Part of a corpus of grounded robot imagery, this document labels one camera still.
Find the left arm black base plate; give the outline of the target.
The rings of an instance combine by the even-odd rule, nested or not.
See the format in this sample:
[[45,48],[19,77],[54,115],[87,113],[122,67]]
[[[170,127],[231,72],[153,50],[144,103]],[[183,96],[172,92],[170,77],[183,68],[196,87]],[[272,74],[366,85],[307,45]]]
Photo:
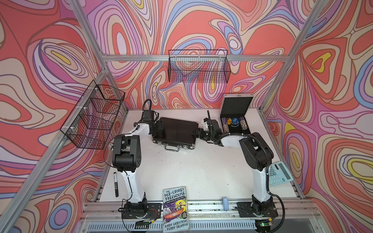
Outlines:
[[125,203],[118,211],[122,219],[150,219],[160,218],[162,203]]

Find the black poker case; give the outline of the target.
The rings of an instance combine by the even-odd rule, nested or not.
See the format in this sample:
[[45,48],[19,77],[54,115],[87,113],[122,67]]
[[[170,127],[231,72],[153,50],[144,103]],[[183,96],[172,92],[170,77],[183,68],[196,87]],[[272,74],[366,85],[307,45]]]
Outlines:
[[163,130],[152,135],[155,144],[163,145],[165,150],[179,152],[180,149],[195,149],[195,132],[199,124],[194,121],[161,117]]

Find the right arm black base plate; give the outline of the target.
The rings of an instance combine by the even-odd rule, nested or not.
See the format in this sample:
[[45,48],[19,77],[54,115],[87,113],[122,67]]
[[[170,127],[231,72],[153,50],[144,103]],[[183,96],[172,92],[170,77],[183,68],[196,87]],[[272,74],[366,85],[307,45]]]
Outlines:
[[235,207],[240,217],[276,218],[278,211],[274,203],[238,202]]

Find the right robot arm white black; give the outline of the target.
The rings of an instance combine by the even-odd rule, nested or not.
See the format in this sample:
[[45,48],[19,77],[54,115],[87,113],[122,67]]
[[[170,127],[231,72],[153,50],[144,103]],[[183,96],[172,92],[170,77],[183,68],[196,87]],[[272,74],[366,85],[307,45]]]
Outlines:
[[192,135],[214,145],[240,148],[245,161],[253,172],[253,200],[265,203],[271,199],[269,169],[274,153],[261,134],[255,132],[252,134],[222,133],[217,135],[215,132],[198,128],[193,131]]

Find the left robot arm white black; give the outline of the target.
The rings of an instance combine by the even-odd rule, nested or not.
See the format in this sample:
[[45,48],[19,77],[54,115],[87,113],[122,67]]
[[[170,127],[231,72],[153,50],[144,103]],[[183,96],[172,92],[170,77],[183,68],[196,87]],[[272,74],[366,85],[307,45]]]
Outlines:
[[142,160],[140,139],[163,129],[163,124],[159,120],[150,123],[137,123],[130,132],[117,135],[109,143],[109,149],[113,151],[112,166],[117,169],[125,181],[128,191],[127,202],[141,203],[146,199],[144,188],[136,174]]

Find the silver aluminium poker case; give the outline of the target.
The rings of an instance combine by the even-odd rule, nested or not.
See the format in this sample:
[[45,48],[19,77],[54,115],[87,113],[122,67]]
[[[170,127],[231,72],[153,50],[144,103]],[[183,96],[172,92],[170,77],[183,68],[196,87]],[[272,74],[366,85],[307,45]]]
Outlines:
[[220,122],[224,133],[250,134],[245,114],[253,100],[252,94],[226,94],[220,107]]

